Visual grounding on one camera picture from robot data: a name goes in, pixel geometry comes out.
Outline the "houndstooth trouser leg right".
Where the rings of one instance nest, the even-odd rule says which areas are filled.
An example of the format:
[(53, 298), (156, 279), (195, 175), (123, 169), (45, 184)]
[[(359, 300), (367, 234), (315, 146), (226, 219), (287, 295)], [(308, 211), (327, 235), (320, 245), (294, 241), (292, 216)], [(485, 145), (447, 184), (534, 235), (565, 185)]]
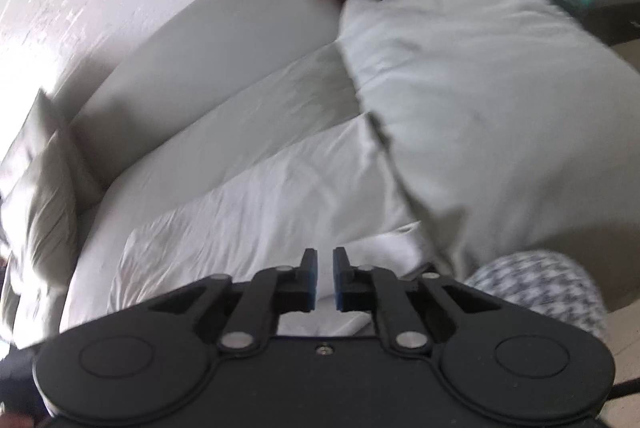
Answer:
[(577, 262), (559, 252), (506, 255), (478, 269), (464, 284), (487, 295), (573, 325), (605, 341), (600, 288)]

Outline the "white printed t-shirt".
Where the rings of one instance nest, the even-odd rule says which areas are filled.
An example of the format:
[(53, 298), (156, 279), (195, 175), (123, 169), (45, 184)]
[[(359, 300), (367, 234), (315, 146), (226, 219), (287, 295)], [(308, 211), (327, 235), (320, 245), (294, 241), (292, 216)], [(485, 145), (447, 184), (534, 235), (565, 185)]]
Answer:
[(349, 336), (364, 313), (336, 310), (334, 248), (355, 265), (416, 275), (431, 246), (411, 212), (378, 136), (359, 116), (284, 148), (229, 182), (128, 237), (108, 312), (163, 295), (213, 274), (250, 281), (264, 269), (318, 252), (317, 304), (280, 319), (284, 336)]

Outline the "olive front pillow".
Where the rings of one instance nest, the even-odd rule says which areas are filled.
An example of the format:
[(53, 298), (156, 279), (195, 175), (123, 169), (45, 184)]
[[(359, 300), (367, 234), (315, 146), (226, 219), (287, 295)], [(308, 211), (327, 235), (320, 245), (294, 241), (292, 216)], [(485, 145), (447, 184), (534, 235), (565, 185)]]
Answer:
[(1, 290), (1, 336), (26, 348), (60, 331), (77, 260), (76, 198), (55, 133), (2, 203), (9, 243)]

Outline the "olive back pillow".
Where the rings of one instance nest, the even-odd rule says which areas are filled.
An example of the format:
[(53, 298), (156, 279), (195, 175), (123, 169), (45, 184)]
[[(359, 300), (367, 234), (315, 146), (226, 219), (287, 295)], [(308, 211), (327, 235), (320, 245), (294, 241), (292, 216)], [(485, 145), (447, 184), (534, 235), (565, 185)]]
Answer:
[(70, 169), (78, 212), (83, 213), (102, 199), (103, 189), (76, 145), (66, 120), (42, 90), (38, 91), (20, 132), (1, 162), (1, 198), (10, 195), (30, 162), (43, 151), (55, 133), (58, 133), (62, 155)]

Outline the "olive pillow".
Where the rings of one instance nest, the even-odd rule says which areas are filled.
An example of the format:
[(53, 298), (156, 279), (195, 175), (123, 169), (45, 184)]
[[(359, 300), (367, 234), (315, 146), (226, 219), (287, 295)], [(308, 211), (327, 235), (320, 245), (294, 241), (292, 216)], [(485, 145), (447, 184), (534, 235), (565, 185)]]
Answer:
[(1, 290), (1, 336), (26, 348), (60, 331), (77, 260), (76, 198), (55, 133), (2, 203), (9, 243)]
[(1, 162), (1, 198), (10, 195), (30, 162), (43, 151), (55, 133), (58, 133), (62, 155), (70, 169), (78, 212), (83, 213), (102, 199), (103, 189), (76, 145), (66, 120), (42, 90), (38, 91), (20, 132)]

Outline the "grey round sofa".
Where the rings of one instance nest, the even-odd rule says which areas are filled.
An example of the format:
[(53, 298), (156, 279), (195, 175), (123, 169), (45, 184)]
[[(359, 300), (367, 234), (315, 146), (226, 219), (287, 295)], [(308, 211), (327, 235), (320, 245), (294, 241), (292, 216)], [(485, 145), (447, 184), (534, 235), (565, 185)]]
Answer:
[(345, 2), (196, 0), (120, 64), (73, 119), (48, 96), (103, 189), (83, 213), (76, 201), (77, 260), (60, 332), (112, 313), (111, 286), (135, 229), (359, 116), (369, 118), (430, 243), (424, 267), (469, 278), (445, 262), (361, 107), (337, 43)]

